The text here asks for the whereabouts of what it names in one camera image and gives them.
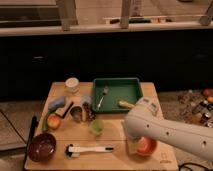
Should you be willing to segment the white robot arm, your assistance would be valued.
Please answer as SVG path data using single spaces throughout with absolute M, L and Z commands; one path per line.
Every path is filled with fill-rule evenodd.
M 166 120 L 158 111 L 155 99 L 140 98 L 124 118 L 126 136 L 149 137 L 213 162 L 213 128 Z

